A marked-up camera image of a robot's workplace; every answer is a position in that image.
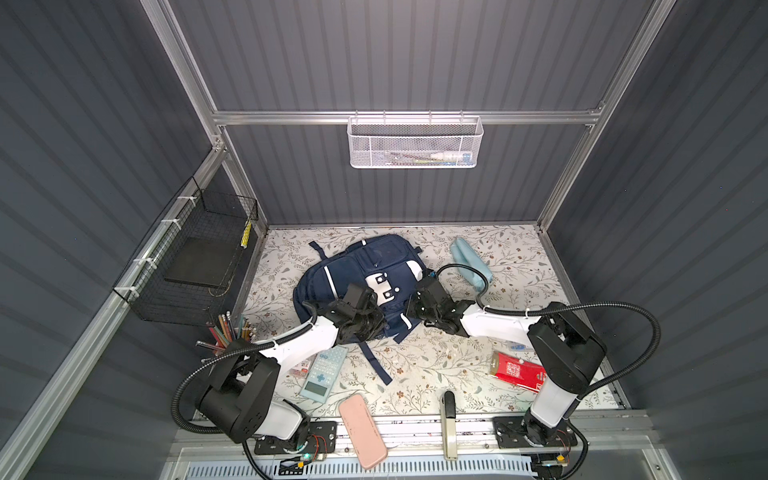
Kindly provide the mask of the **navy blue student backpack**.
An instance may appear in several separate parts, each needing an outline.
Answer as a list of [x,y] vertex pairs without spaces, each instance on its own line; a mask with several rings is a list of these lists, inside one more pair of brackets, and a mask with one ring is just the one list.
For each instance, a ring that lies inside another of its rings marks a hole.
[[[313,313],[323,316],[327,305],[343,298],[351,283],[368,286],[377,294],[377,304],[387,320],[382,338],[401,343],[421,323],[406,317],[406,303],[427,271],[420,248],[395,234],[363,239],[333,256],[328,256],[315,241],[310,247],[320,261],[305,271],[293,290],[293,306],[302,323],[309,321]],[[370,341],[352,344],[360,347],[388,385],[392,378],[368,345]]]

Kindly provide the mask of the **light blue pencil pouch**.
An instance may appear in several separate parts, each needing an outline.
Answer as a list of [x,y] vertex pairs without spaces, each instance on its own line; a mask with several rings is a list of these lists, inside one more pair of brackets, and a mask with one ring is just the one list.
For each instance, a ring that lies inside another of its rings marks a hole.
[[[472,267],[481,272],[488,282],[492,280],[493,275],[489,266],[464,238],[457,237],[450,245],[450,252],[455,263]],[[477,291],[483,289],[484,281],[474,271],[461,269],[460,273]]]

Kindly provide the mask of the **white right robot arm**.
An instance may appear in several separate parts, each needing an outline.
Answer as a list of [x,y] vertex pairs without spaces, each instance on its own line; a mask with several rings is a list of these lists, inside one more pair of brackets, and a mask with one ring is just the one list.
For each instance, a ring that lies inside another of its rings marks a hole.
[[[483,286],[473,300],[455,300],[439,281],[449,268],[465,269],[480,277]],[[538,310],[506,310],[483,302],[488,279],[470,266],[453,263],[436,271],[428,270],[409,298],[407,312],[421,322],[450,335],[487,337],[519,343],[533,349],[546,378],[518,427],[528,443],[544,447],[560,428],[568,429],[569,417],[581,401],[639,369],[661,342],[661,325],[648,310],[620,301],[566,305],[552,302]],[[648,320],[648,346],[629,365],[596,381],[594,376],[607,356],[607,346],[576,313],[593,309],[621,309]]]

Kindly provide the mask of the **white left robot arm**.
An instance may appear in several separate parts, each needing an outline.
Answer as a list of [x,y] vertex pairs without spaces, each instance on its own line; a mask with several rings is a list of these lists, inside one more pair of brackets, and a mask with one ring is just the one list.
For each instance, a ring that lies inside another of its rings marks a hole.
[[[289,400],[274,398],[281,375],[307,358],[337,345],[364,346],[387,325],[379,295],[352,283],[339,299],[323,304],[305,300],[308,321],[286,334],[259,343],[238,339],[218,357],[190,373],[176,388],[170,415],[176,425],[200,435],[224,434],[245,445],[256,437],[273,437],[302,445],[309,436],[308,414]],[[195,408],[212,424],[186,419],[181,400],[196,378],[203,379]]]

